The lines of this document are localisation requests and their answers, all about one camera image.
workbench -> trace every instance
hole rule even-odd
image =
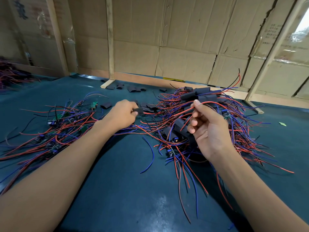
[[[122,90],[103,90],[100,88],[102,82],[99,80],[65,77],[2,95],[0,137],[4,139],[16,126],[18,128],[10,135],[20,132],[34,117],[32,112],[20,109],[47,111],[48,108],[44,105],[64,106],[69,99],[77,102],[92,91],[99,91],[109,97],[100,97],[99,104],[109,101],[115,105],[122,99],[155,104],[157,99],[154,94],[161,93],[158,87],[149,85],[140,85],[147,89],[145,92],[129,93],[127,87],[138,84],[123,83],[125,87]],[[309,223],[308,110],[264,105],[265,113],[252,118],[272,124],[253,127],[251,137],[260,136],[259,143],[273,149],[269,152],[276,156],[275,160],[278,163],[275,164],[294,171],[295,174],[272,166],[266,166],[268,171],[255,165],[253,168],[296,214]],[[248,115],[253,113],[251,110],[246,112]],[[37,117],[26,133],[41,132],[46,130],[46,127],[46,118]],[[158,141],[151,137],[146,138],[152,146],[158,144]],[[21,135],[9,143],[18,145],[29,139],[29,136]],[[184,178],[181,182],[182,200],[191,219],[189,224],[179,201],[175,167],[173,163],[165,166],[166,156],[159,155],[156,148],[154,154],[152,166],[140,174],[152,160],[148,144],[142,139],[142,135],[116,136],[100,152],[56,231],[227,231],[231,227],[229,231],[251,230],[241,212],[234,212],[226,205],[220,194],[216,176],[207,162],[190,164],[209,192],[206,196],[202,187],[197,184],[198,219],[194,188],[186,189]],[[29,156],[0,162],[0,179],[15,170],[16,163],[24,159],[29,159]],[[0,184],[0,190],[10,179]],[[228,199],[234,203],[231,195]]]

person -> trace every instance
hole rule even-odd
[[[309,231],[234,149],[227,122],[195,100],[188,131],[243,210],[254,231]],[[99,151],[135,121],[136,103],[118,102],[80,139],[0,197],[1,231],[53,231],[70,207]]]

